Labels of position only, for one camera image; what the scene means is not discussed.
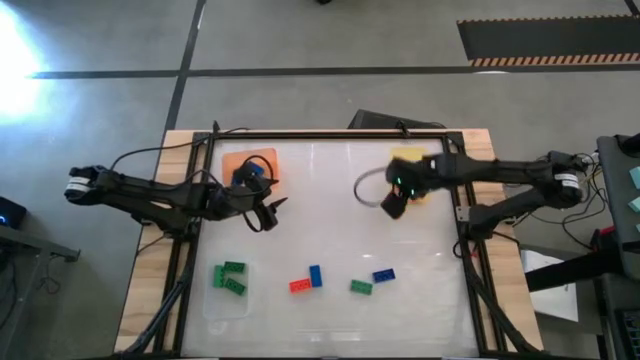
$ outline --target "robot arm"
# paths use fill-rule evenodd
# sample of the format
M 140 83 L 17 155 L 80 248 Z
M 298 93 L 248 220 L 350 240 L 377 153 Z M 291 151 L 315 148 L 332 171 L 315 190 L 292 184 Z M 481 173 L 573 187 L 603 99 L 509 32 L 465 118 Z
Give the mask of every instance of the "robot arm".
M 217 181 L 168 185 L 103 166 L 72 168 L 64 195 L 76 205 L 104 204 L 122 210 L 138 222 L 156 223 L 171 235 L 183 234 L 192 218 L 220 221 L 248 211 L 255 211 L 260 229 L 269 231 L 278 224 L 276 208 L 286 198 L 264 205 L 277 180 L 255 174 L 251 165 L 246 163 L 234 172 L 236 184 L 230 187 Z
M 582 199 L 576 176 L 586 171 L 579 156 L 550 152 L 532 162 L 481 161 L 463 154 L 443 153 L 409 162 L 395 158 L 386 169 L 392 191 L 381 207 L 394 219 L 400 218 L 409 199 L 418 199 L 440 188 L 465 185 L 474 181 L 526 184 L 532 188 L 497 204 L 459 208 L 463 233 L 470 240 L 491 237 L 504 219 L 517 217 L 543 206 L 570 208 Z

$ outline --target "red lego brick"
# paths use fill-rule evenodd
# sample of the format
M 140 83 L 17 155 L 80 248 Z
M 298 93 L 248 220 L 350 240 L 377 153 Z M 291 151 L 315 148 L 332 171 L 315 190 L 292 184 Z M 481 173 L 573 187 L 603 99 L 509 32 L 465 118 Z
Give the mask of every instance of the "red lego brick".
M 302 279 L 289 283 L 289 291 L 292 294 L 311 289 L 311 279 Z

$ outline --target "green lego brick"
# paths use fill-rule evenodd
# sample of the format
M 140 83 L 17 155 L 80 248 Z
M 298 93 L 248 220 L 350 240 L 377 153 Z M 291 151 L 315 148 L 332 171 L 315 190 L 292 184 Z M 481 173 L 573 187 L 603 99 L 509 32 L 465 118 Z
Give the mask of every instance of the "green lego brick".
M 213 268 L 213 287 L 224 287 L 224 266 L 216 265 Z
M 227 282 L 224 283 L 224 287 L 233 291 L 234 293 L 236 293 L 236 295 L 239 295 L 239 296 L 242 296 L 242 294 L 244 294 L 245 289 L 247 288 L 246 286 L 240 284 L 239 282 L 231 278 L 227 279 Z
M 244 273 L 244 263 L 238 263 L 233 261 L 225 261 L 224 262 L 224 271 L 226 272 L 237 272 Z
M 360 294 L 371 295 L 373 290 L 373 284 L 366 283 L 364 281 L 351 280 L 351 291 Z

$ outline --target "concrete floor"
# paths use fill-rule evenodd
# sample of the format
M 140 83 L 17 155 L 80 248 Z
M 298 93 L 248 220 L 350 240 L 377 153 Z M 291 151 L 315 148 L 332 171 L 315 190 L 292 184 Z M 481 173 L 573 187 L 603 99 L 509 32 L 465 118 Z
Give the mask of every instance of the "concrete floor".
M 195 0 L 29 0 L 0 3 L 0 195 L 26 206 L 24 230 L 82 249 L 52 265 L 63 282 L 38 293 L 16 357 L 109 354 L 140 227 L 106 207 L 68 204 L 72 166 L 109 164 L 161 141 L 175 78 L 24 80 L 30 71 L 178 69 Z M 455 20 L 627 14 L 622 0 L 208 0 L 192 68 L 466 65 Z M 491 130 L 504 159 L 555 149 L 591 152 L 600 135 L 636 133 L 637 72 L 421 76 L 191 78 L 176 127 L 344 128 L 357 109 L 448 127 Z M 120 170 L 150 177 L 157 154 Z M 559 220 L 564 214 L 542 210 Z M 586 239 L 603 214 L 572 230 Z M 525 244 L 580 252 L 557 226 L 527 220 Z M 581 297 L 581 323 L 540 317 L 557 355 L 597 356 L 595 305 Z

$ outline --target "black mat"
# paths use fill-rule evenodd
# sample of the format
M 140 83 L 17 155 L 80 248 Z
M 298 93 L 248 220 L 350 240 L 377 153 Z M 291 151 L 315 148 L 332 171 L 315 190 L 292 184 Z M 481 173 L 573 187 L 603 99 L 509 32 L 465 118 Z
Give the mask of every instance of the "black mat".
M 474 66 L 635 62 L 640 19 L 627 15 L 458 21 Z

